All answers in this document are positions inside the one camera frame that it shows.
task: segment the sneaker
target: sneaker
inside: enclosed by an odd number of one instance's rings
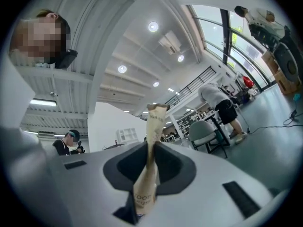
[[[232,133],[229,135],[229,138],[232,139],[236,135],[237,135],[237,132],[236,131],[232,131]]]
[[[241,134],[237,135],[237,139],[236,139],[236,145],[240,144],[242,141],[244,141],[244,139],[247,137],[247,133],[246,132],[242,132]]]

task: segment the fluorescent light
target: fluorescent light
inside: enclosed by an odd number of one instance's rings
[[[156,32],[159,28],[159,25],[156,22],[150,22],[148,25],[148,30],[151,32]]]
[[[32,132],[32,131],[24,131],[25,133],[30,133],[30,134],[38,134],[37,132]]]
[[[118,71],[119,71],[120,73],[125,73],[125,72],[127,71],[127,67],[124,66],[124,65],[119,66],[119,67],[118,67]]]
[[[178,61],[179,62],[182,62],[184,60],[184,55],[180,55],[179,57],[178,57]]]
[[[31,104],[36,104],[36,105],[44,105],[44,106],[51,106],[51,107],[56,107],[57,103],[55,101],[51,100],[43,100],[43,99],[33,99],[30,101]]]

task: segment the air conditioner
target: air conditioner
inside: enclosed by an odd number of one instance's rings
[[[159,40],[159,44],[162,45],[170,55],[180,51],[181,43],[172,31],[169,31],[166,35],[164,35]]]

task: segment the hair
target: hair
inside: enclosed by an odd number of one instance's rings
[[[54,13],[54,12],[51,10],[48,10],[48,9],[41,9],[38,12],[38,14],[36,15],[36,17],[46,17],[50,13]],[[56,19],[56,23],[60,23],[60,29],[61,29],[61,39],[60,39],[60,42],[61,42],[60,50],[61,51],[60,52],[64,52],[64,51],[66,51],[66,40],[69,39],[69,36],[71,34],[71,28],[64,18],[62,18],[59,14],[57,14],[57,15],[58,15],[58,18]]]
[[[244,14],[243,9],[247,9],[247,8],[241,7],[241,6],[236,6],[235,7],[235,13],[238,14],[240,17],[244,17],[245,14]]]

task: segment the white ceiling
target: white ceiling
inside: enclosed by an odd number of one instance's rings
[[[51,69],[44,64],[37,67],[26,60],[13,57],[17,69],[36,92],[35,98],[57,101],[57,107],[32,106],[21,127],[30,131],[65,133],[75,128],[87,134],[87,114],[90,103],[107,102],[137,115],[148,103],[165,103],[174,93],[168,87],[180,90],[178,78],[184,67],[196,63],[196,56],[184,32],[184,21],[164,4],[153,0],[144,13],[136,19],[119,38],[107,64],[105,73],[95,74],[99,67],[103,47],[110,43],[110,31],[125,11],[136,0],[32,0],[23,11],[22,18],[34,17],[39,9],[50,9],[61,14],[71,27],[71,48],[78,57],[67,70]],[[147,29],[151,21],[159,24],[155,33]],[[185,56],[178,62],[179,54],[169,55],[158,43],[172,30],[181,42]],[[117,68],[127,67],[120,74]],[[101,81],[97,98],[90,98],[92,85]],[[153,83],[159,81],[158,87]]]

